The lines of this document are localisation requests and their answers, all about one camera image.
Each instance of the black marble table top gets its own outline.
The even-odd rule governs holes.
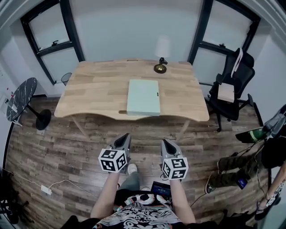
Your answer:
[[[9,121],[14,121],[23,112],[34,95],[36,87],[37,79],[32,77],[27,79],[17,88],[14,97],[11,98],[11,101],[17,107],[17,112],[13,111],[10,107],[7,108],[6,115]]]

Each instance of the wooden table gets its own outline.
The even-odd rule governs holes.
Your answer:
[[[184,117],[177,141],[182,137],[190,119],[209,120],[209,114],[192,65],[171,62],[165,74],[153,70],[158,61],[124,59],[106,62],[80,62],[62,94],[55,117],[72,116],[82,133],[89,138],[76,119],[76,114],[104,115],[117,120],[138,120],[147,116],[127,115],[130,79],[155,80],[159,83],[160,115]]]

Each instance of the brass lamp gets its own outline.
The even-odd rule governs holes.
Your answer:
[[[160,57],[159,64],[154,66],[154,71],[159,74],[163,74],[167,71],[167,68],[164,64],[168,62],[164,59],[165,57],[170,56],[170,39],[166,35],[159,36],[155,55]]]

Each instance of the table leg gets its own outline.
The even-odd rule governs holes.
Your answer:
[[[180,131],[180,133],[177,135],[176,141],[179,141],[179,140],[181,139],[181,137],[183,136],[184,132],[185,132],[186,129],[188,128],[189,123],[190,123],[190,120],[187,119],[187,120],[185,121],[185,123],[184,123],[184,125],[183,125],[183,127],[182,127],[182,129],[181,129],[181,131]]]
[[[71,116],[72,120],[75,122],[76,126],[79,128],[79,130],[89,139],[88,134],[85,132],[84,128],[80,125],[79,121],[76,119],[74,115]]]
[[[27,105],[27,108],[29,108],[34,113],[34,115],[37,116],[36,128],[40,131],[44,130],[50,123],[50,119],[52,117],[51,111],[46,109],[41,111],[39,114],[32,107],[30,107],[29,104]]]

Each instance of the white lampshade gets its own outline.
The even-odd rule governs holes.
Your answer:
[[[166,35],[160,35],[157,41],[155,55],[158,57],[170,56],[170,39]]]

